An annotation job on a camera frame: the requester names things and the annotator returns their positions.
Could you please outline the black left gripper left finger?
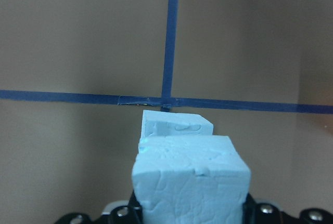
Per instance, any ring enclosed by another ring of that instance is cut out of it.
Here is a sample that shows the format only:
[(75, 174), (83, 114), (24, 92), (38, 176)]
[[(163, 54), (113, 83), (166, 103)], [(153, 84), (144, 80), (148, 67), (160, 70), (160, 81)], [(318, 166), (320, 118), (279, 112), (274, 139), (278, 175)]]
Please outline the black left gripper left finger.
[(132, 192), (129, 200), (120, 200), (107, 204), (97, 219), (92, 219), (88, 214), (69, 213), (60, 217), (56, 224), (136, 224), (143, 223), (143, 209)]

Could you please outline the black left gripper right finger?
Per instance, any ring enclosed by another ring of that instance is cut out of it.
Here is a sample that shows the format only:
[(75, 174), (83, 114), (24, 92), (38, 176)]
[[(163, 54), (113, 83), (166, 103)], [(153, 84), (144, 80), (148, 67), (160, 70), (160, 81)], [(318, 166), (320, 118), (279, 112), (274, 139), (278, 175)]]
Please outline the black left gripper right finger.
[(244, 224), (332, 223), (332, 213), (320, 208), (308, 208), (293, 217), (268, 201), (258, 202), (248, 194), (243, 204)]

